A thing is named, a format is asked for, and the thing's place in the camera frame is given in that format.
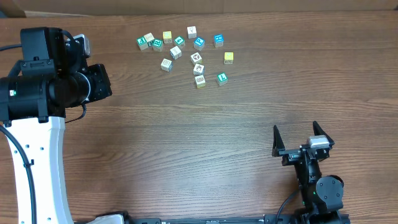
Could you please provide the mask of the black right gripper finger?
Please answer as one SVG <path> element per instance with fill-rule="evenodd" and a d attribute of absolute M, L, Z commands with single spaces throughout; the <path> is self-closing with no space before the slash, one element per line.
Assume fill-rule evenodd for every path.
<path fill-rule="evenodd" d="M 285 151 L 285 146 L 280 135 L 279 129 L 276 125 L 273 126 L 273 147 L 272 147 L 272 156 L 279 157 L 280 153 Z"/>
<path fill-rule="evenodd" d="M 314 135 L 316 136 L 324 135 L 327 138 L 330 146 L 333 146 L 335 144 L 334 140 L 326 132 L 324 132 L 324 130 L 317 123 L 317 121 L 313 121 L 312 125 L 313 125 Z"/>

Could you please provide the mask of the white patterned wooden block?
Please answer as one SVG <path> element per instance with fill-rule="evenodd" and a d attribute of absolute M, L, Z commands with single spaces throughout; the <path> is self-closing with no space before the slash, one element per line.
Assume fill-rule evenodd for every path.
<path fill-rule="evenodd" d="M 170 72 L 172 70 L 172 68 L 173 68 L 173 61 L 164 58 L 162 60 L 162 63 L 160 64 L 160 66 L 161 66 L 162 70 L 164 70 L 166 72 Z"/>

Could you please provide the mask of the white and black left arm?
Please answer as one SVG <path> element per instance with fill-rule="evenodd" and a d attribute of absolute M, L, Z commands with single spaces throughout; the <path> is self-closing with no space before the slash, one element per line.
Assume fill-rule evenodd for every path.
<path fill-rule="evenodd" d="M 90 42 L 55 27 L 22 29 L 22 59 L 1 78 L 1 132 L 12 153 L 20 223 L 71 223 L 63 166 L 66 110 L 111 96 Z"/>

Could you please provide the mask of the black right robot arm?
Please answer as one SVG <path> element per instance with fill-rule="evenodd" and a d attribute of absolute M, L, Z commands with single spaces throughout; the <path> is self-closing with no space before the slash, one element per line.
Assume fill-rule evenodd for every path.
<path fill-rule="evenodd" d="M 314 135 L 298 149 L 286 149 L 278 127 L 273 126 L 272 156 L 281 157 L 283 166 L 294 166 L 298 180 L 298 189 L 280 206 L 276 222 L 287 202 L 298 193 L 304 207 L 290 216 L 289 223 L 344 223 L 349 220 L 339 213 L 343 208 L 343 180 L 337 175 L 322 176 L 319 166 L 329 158 L 335 142 L 316 121 L 312 125 Z"/>

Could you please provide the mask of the green letter block far left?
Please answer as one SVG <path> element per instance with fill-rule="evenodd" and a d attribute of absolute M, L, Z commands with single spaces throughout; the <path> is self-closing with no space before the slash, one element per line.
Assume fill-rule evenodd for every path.
<path fill-rule="evenodd" d="M 147 41 L 146 41 L 144 36 L 137 38 L 136 42 L 137 42 L 138 47 L 139 47 L 140 50 L 145 50 L 145 49 L 147 49 L 149 47 L 149 45 L 148 45 L 148 43 L 147 43 Z"/>

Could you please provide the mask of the plain wooden block number two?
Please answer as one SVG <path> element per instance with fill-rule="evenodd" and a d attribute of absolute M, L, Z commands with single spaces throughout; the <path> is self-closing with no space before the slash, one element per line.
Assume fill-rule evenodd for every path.
<path fill-rule="evenodd" d="M 145 40 L 146 40 L 148 46 L 149 46 L 149 47 L 152 47 L 152 46 L 153 46 L 153 43 L 154 43 L 154 40 L 155 40 L 153 34 L 150 32 L 150 33 L 144 35 L 144 38 L 145 38 Z"/>

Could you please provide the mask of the white block blue side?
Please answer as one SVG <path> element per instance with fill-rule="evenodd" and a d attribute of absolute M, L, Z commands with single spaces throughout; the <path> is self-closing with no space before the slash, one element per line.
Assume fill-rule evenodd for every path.
<path fill-rule="evenodd" d="M 175 46 L 170 49 L 170 55 L 176 60 L 182 56 L 182 51 L 178 46 Z"/>

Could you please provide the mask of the yellow top wooden block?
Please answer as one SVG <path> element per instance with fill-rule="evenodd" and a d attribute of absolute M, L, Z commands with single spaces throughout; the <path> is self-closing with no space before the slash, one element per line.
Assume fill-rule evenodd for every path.
<path fill-rule="evenodd" d="M 173 42 L 171 31 L 163 31 L 162 36 L 165 44 L 171 44 Z"/>

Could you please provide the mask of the green L wooden block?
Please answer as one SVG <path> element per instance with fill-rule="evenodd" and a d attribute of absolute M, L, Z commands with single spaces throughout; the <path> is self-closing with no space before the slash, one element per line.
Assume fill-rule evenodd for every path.
<path fill-rule="evenodd" d="M 225 85 L 228 82 L 228 77 L 226 76 L 225 73 L 220 73 L 217 75 L 217 82 L 219 86 Z"/>

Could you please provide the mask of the green number four block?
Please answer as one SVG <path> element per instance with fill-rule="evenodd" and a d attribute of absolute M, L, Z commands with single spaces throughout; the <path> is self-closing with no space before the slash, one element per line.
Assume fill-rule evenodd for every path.
<path fill-rule="evenodd" d="M 185 39 L 182 36 L 178 36 L 174 39 L 174 45 L 181 49 L 185 47 Z"/>

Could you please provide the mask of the white block brown acorn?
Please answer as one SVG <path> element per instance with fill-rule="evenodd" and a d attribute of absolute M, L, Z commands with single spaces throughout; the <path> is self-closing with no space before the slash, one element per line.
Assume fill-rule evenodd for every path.
<path fill-rule="evenodd" d="M 193 68 L 193 74 L 194 75 L 203 75 L 204 72 L 205 72 L 205 66 L 201 65 L 199 63 L 196 63 Z"/>

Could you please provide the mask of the yellow sided picture block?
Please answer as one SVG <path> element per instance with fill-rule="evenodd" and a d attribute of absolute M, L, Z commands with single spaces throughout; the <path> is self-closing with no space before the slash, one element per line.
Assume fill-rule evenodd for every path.
<path fill-rule="evenodd" d="M 205 77 L 203 75 L 197 75 L 195 77 L 195 83 L 197 88 L 204 87 L 206 85 Z"/>

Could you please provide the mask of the white wooden block top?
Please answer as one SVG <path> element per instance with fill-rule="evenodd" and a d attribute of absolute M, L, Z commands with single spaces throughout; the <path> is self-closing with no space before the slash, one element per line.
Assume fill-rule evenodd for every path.
<path fill-rule="evenodd" d="M 197 37 L 197 29 L 195 26 L 187 27 L 187 34 L 189 39 L 194 39 Z"/>

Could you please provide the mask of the blue top wooden block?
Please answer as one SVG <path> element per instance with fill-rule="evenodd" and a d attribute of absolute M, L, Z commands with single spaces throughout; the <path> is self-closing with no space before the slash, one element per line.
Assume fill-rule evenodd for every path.
<path fill-rule="evenodd" d="M 216 34 L 213 37 L 215 47 L 222 47 L 224 45 L 224 38 L 222 34 Z"/>

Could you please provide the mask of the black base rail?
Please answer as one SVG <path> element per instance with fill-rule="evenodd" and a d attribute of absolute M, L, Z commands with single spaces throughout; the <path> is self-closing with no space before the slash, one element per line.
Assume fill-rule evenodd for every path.
<path fill-rule="evenodd" d="M 161 220 L 159 218 L 132 218 L 127 212 L 116 212 L 121 218 L 125 218 L 122 222 L 111 221 L 104 222 L 100 221 L 100 217 L 92 221 L 78 221 L 74 223 L 131 223 L 131 224 L 275 224 L 276 215 L 263 215 L 262 217 L 233 217 L 233 218 L 187 218 L 187 219 L 168 219 Z M 294 221 L 293 215 L 279 215 L 278 222 L 281 224 L 288 223 L 299 223 Z M 341 221 L 329 221 L 326 218 L 322 218 L 319 221 L 312 221 L 311 223 L 342 223 L 349 224 L 351 220 L 348 215 L 341 215 Z"/>

